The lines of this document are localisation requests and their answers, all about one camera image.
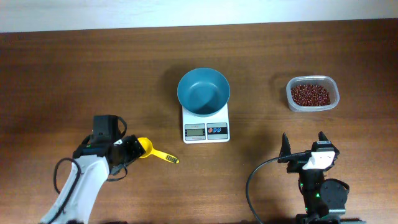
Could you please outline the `yellow plastic measuring scoop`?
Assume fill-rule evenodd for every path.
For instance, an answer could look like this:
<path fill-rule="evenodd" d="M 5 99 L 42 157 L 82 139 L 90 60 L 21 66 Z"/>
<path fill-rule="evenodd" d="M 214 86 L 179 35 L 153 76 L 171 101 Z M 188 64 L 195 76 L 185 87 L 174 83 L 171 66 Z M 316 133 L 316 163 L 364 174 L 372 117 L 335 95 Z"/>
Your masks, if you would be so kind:
<path fill-rule="evenodd" d="M 140 157 L 140 159 L 144 159 L 149 156 L 155 156 L 173 164 L 178 164 L 180 162 L 177 157 L 167 154 L 166 152 L 156 150 L 153 146 L 153 143 L 148 138 L 138 138 L 138 141 L 145 150 L 145 153 Z"/>

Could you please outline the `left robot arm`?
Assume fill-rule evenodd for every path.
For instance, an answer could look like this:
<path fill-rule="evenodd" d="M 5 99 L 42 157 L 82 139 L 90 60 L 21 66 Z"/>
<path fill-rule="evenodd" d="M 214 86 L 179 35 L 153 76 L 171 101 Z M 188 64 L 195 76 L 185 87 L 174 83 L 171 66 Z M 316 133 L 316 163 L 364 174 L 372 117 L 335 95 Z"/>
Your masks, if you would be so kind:
<path fill-rule="evenodd" d="M 137 137 L 127 136 L 126 131 L 127 123 L 120 116 L 94 116 L 92 133 L 71 158 L 60 159 L 55 166 L 53 185 L 58 197 L 41 223 L 88 223 L 102 185 L 121 180 L 115 176 L 145 153 Z M 72 168 L 60 190 L 57 171 L 64 161 L 70 161 Z"/>

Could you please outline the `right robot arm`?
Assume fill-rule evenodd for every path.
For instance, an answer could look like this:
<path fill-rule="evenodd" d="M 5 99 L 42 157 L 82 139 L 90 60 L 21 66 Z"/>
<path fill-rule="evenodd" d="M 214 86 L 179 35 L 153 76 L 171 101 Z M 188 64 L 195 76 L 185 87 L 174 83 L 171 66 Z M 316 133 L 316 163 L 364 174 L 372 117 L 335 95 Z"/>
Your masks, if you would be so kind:
<path fill-rule="evenodd" d="M 318 133 L 318 140 L 311 149 L 293 154 L 289 139 L 282 135 L 278 163 L 287 164 L 288 173 L 298 173 L 298 189 L 303 196 L 305 214 L 295 217 L 296 223 L 364 223 L 359 218 L 342 219 L 346 213 L 349 185 L 338 179 L 326 179 L 340 155 L 340 151 L 324 135 Z"/>

